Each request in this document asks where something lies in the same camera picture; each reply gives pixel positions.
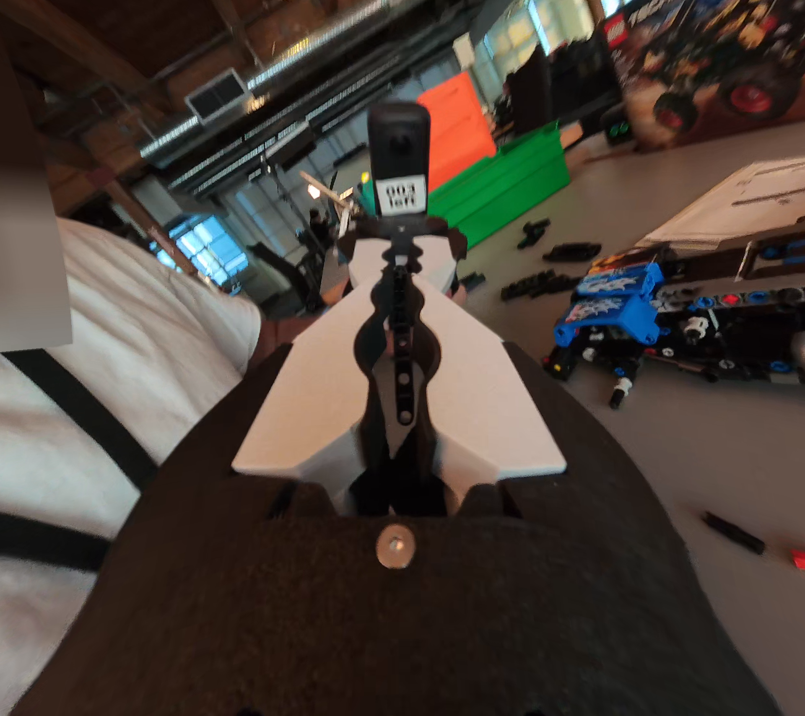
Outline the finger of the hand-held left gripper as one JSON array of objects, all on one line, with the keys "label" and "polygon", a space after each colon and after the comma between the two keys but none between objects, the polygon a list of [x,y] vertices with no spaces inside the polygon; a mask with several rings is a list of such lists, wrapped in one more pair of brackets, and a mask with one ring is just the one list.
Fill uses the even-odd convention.
[{"label": "finger of the hand-held left gripper", "polygon": [[373,288],[389,266],[388,255],[395,257],[390,239],[347,234],[347,267],[352,288]]},{"label": "finger of the hand-held left gripper", "polygon": [[411,240],[411,253],[419,269],[412,272],[412,282],[424,296],[436,292],[454,297],[460,284],[457,280],[458,259],[448,236],[424,235]]}]

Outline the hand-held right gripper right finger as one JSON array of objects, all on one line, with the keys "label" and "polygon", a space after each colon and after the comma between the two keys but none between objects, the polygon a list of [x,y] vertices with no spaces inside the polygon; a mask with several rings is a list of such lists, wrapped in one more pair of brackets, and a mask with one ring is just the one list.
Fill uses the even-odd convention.
[{"label": "hand-held right gripper right finger", "polygon": [[424,390],[448,511],[478,484],[562,474],[567,461],[504,342],[426,280],[414,286],[424,299],[420,321],[439,347]]}]

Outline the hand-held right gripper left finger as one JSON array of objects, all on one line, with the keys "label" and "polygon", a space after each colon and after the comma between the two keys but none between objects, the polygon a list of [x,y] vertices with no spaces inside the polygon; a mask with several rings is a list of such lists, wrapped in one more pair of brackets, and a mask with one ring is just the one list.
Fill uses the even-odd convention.
[{"label": "hand-held right gripper left finger", "polygon": [[369,382],[354,342],[374,313],[361,285],[298,335],[231,467],[238,474],[316,483],[340,515],[355,512],[348,489],[365,469],[357,429]]}]

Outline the long black lego beam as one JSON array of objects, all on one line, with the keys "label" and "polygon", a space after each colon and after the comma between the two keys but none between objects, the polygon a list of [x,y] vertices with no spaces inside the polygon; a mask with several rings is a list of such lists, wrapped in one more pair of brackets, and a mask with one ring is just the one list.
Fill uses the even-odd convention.
[{"label": "long black lego beam", "polygon": [[397,423],[414,424],[416,393],[414,384],[415,286],[408,259],[394,255],[391,265],[391,310],[388,318],[391,357],[394,370],[395,412]]}]

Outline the blue and black lego truck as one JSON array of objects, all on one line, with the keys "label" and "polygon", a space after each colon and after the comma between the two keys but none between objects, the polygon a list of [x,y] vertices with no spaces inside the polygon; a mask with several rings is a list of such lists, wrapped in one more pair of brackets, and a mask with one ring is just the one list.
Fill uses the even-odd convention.
[{"label": "blue and black lego truck", "polygon": [[553,328],[544,360],[568,380],[587,362],[615,378],[619,409],[646,360],[710,383],[803,385],[803,261],[767,250],[713,252],[589,272]]}]

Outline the printed lego set box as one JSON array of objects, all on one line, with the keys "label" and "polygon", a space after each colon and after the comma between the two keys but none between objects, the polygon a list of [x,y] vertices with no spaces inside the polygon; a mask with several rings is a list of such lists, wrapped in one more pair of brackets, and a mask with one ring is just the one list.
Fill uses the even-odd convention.
[{"label": "printed lego set box", "polygon": [[803,120],[803,0],[631,0],[601,33],[640,150]]}]

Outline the orange box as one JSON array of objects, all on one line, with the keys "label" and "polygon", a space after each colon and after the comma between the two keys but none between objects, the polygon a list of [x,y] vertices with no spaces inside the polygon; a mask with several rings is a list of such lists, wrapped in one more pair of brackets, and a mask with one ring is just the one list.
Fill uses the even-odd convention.
[{"label": "orange box", "polygon": [[428,193],[456,178],[498,149],[468,72],[425,91],[417,102],[431,118]]}]

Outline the green box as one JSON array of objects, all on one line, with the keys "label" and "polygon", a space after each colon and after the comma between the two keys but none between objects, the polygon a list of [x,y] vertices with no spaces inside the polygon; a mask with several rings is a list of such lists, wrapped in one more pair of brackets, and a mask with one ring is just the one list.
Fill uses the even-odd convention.
[{"label": "green box", "polygon": [[502,146],[428,195],[428,215],[480,244],[570,182],[561,128],[553,121]]}]

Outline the white instruction booklet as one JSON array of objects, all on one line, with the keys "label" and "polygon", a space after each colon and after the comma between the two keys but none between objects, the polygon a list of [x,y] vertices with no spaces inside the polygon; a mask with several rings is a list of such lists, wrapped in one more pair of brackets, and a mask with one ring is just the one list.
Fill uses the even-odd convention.
[{"label": "white instruction booklet", "polygon": [[745,166],[647,233],[637,248],[705,252],[795,228],[804,217],[804,157]]}]

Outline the silver ventilation duct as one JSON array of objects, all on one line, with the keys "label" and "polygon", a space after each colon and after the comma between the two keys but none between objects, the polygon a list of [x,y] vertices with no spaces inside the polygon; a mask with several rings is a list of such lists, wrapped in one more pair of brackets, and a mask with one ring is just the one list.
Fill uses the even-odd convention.
[{"label": "silver ventilation duct", "polygon": [[334,65],[343,54],[360,47],[395,20],[390,7],[380,0],[359,5],[334,17],[327,26],[315,29],[274,57],[247,80],[250,96],[225,109],[217,117],[202,121],[197,115],[182,119],[155,139],[137,144],[138,157],[156,165],[170,163],[177,154],[204,143],[248,118],[271,110],[315,81],[317,73]]}]

